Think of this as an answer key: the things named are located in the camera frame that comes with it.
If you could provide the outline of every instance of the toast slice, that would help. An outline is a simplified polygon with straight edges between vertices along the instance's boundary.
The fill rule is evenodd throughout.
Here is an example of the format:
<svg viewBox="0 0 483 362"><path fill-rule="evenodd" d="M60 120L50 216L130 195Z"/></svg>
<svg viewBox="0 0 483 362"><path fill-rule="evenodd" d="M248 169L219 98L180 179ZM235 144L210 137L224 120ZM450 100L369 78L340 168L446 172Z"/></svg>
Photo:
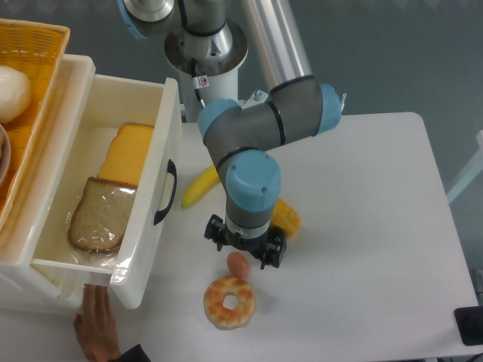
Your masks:
<svg viewBox="0 0 483 362"><path fill-rule="evenodd" d="M138 186L154 128L144 124L125 124L112 139L99 179Z"/></svg>
<svg viewBox="0 0 483 362"><path fill-rule="evenodd" d="M73 247L92 253L117 251L128 226L136 188L89 177L67 236Z"/></svg>

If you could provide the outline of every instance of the gray wall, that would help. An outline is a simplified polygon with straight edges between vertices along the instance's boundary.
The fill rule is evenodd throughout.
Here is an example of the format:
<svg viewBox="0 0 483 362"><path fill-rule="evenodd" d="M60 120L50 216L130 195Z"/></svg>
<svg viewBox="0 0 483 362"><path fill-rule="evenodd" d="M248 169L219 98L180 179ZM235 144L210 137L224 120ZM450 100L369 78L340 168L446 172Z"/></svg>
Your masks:
<svg viewBox="0 0 483 362"><path fill-rule="evenodd" d="M483 130L483 2L479 0L293 0L318 80L347 92L346 114L420 114L441 179L476 152ZM0 17L71 28L67 53L93 58L97 73L164 82L176 77L164 36L134 40L114 0L3 0ZM244 29L239 1L229 17ZM241 68L240 97L265 89L254 51ZM483 175L452 211L470 268L483 265Z"/></svg>

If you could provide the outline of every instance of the black drawer handle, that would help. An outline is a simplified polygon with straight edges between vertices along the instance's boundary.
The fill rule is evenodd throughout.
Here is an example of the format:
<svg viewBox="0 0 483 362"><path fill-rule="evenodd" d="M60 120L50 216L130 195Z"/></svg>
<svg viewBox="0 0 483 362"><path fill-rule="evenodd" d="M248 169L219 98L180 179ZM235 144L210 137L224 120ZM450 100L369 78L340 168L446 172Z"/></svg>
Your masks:
<svg viewBox="0 0 483 362"><path fill-rule="evenodd" d="M158 225L161 221L165 219L166 215L168 215L169 210L171 209L171 206L173 206L174 194L176 194L176 185L178 182L178 176L176 173L176 165L172 160L168 161L167 172L173 175L174 177L173 191L171 193L171 198L169 199L169 204L167 205L167 207L165 207L163 210L156 211L156 213L154 214L154 225Z"/></svg>

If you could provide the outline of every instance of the bowl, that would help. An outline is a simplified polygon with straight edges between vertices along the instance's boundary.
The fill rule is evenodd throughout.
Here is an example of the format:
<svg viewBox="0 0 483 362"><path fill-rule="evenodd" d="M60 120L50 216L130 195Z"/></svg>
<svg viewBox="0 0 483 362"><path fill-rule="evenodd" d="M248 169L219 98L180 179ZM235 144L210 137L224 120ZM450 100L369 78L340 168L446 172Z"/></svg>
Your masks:
<svg viewBox="0 0 483 362"><path fill-rule="evenodd" d="M10 166L11 159L11 146L10 139L8 138L7 131L0 124L0 134L3 138L2 156L0 156L0 186L5 181L5 177L8 173L8 167Z"/></svg>

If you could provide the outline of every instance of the brown egg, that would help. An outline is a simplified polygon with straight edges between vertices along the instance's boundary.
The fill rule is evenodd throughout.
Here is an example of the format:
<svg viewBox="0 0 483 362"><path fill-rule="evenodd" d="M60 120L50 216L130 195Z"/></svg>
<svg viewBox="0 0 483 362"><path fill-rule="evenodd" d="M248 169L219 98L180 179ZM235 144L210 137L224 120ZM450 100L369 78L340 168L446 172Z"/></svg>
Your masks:
<svg viewBox="0 0 483 362"><path fill-rule="evenodd" d="M230 272L241 279L245 279L250 272L250 264L248 264L247 258L238 251L232 251L228 254L226 264Z"/></svg>

